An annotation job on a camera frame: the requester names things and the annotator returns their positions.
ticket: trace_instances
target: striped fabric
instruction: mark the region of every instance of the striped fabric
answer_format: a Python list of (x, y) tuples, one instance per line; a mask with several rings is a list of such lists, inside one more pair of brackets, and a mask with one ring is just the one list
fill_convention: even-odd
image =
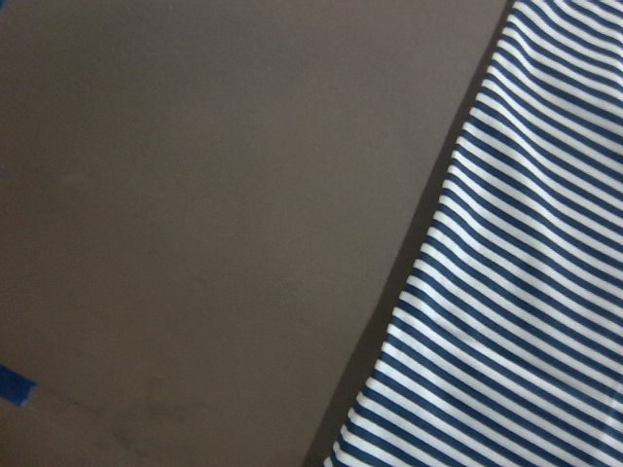
[(329, 466), (623, 466), (623, 2), (517, 0)]

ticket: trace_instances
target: blue painter's tape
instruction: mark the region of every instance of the blue painter's tape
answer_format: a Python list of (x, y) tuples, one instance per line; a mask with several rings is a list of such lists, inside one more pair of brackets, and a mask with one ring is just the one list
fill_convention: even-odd
[(37, 383), (0, 365), (0, 397), (21, 407), (28, 402), (30, 391)]

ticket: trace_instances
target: blue tape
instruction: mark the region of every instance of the blue tape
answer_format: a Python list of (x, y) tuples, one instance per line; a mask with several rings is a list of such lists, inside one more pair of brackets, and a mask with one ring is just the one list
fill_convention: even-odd
[(28, 402), (30, 392), (35, 387), (37, 387), (36, 382), (0, 365), (0, 397), (14, 406), (22, 407), (25, 405)]

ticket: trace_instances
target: garment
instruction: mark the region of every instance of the garment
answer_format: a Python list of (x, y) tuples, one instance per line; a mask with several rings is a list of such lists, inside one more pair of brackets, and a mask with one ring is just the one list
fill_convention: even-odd
[(515, 2), (326, 467), (623, 465), (622, 40)]

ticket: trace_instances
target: brown surface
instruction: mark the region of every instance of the brown surface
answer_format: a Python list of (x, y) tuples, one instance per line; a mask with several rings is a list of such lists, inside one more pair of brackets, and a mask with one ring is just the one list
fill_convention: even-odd
[(9, 0), (0, 465), (317, 462), (503, 7)]

